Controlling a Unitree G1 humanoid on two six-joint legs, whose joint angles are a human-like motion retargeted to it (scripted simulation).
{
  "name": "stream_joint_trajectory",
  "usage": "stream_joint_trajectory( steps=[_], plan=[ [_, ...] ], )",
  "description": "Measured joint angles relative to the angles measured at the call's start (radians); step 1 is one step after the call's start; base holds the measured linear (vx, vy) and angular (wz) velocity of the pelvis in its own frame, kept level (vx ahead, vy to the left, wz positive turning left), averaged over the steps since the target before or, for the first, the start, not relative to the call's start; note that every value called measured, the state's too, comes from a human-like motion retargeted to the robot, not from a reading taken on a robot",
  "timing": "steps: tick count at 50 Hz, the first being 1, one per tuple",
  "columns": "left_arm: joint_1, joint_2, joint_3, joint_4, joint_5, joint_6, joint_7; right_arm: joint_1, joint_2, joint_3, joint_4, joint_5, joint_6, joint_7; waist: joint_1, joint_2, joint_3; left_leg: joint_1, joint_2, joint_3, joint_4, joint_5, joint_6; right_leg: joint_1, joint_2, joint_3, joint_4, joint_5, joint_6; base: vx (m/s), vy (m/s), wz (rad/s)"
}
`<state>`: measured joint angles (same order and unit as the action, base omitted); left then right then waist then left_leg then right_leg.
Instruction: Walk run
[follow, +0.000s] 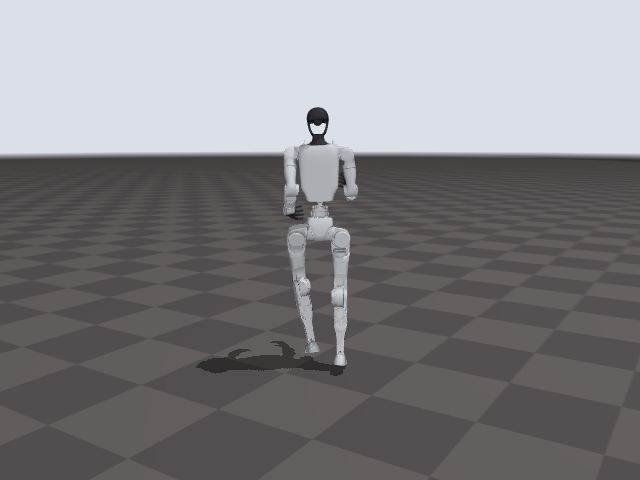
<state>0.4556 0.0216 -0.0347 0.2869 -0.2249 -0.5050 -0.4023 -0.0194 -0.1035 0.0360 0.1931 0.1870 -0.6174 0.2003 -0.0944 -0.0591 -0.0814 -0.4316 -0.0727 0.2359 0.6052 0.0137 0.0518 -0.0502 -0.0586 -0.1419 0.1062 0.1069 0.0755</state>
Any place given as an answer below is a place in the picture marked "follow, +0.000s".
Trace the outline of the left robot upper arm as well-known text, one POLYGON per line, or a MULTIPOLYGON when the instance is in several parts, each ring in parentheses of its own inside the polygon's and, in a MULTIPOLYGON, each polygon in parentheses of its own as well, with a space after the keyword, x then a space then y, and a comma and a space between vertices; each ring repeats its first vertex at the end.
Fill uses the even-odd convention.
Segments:
POLYGON ((286 197, 296 197, 299 185, 296 184, 298 153, 300 147, 289 147, 284 153, 284 177, 286 180, 286 197))

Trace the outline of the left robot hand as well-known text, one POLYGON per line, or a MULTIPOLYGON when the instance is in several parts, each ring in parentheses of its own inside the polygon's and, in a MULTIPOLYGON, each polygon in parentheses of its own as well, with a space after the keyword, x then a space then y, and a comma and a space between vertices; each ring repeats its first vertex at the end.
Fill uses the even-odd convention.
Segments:
MULTIPOLYGON (((299 208, 299 207, 302 207, 302 205, 296 206, 295 209, 299 208)), ((302 212, 302 211, 304 211, 304 210, 303 209, 302 210, 295 210, 295 213, 302 212)), ((292 219, 295 219, 295 220, 304 219, 304 217, 301 217, 301 218, 296 217, 296 216, 302 216, 302 215, 304 215, 304 213, 302 213, 302 214, 295 214, 295 213, 294 214, 289 214, 289 215, 286 215, 286 216, 289 216, 289 217, 291 217, 292 219)))

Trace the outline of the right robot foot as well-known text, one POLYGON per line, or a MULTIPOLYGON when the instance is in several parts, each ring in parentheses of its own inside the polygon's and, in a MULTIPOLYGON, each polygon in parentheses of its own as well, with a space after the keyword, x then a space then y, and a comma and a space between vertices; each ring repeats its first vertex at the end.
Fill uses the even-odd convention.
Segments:
POLYGON ((333 360, 334 365, 339 365, 339 366, 345 366, 347 365, 347 361, 346 361, 346 357, 345 355, 343 355, 341 352, 339 352, 339 354, 336 354, 334 360, 333 360))

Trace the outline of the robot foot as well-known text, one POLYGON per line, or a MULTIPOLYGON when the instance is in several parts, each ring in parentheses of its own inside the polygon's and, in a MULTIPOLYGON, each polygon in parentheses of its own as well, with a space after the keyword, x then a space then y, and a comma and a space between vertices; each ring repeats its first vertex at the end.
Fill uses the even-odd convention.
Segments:
POLYGON ((347 361, 346 361, 346 357, 345 355, 343 355, 341 352, 339 352, 339 354, 336 354, 334 360, 333 360, 334 365, 339 365, 339 366, 345 366, 347 365, 347 361))
POLYGON ((306 347, 303 350, 303 353, 314 353, 314 352, 320 352, 320 348, 317 342, 310 340, 310 343, 306 344, 306 347))

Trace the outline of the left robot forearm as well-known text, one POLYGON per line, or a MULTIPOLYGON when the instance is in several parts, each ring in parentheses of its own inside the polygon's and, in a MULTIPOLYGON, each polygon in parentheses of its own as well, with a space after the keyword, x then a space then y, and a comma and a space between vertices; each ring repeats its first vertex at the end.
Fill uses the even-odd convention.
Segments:
POLYGON ((295 207, 296 207, 296 197, 286 197, 286 184, 284 186, 284 207, 283 209, 283 214, 289 215, 289 214, 294 214, 295 213, 295 207))

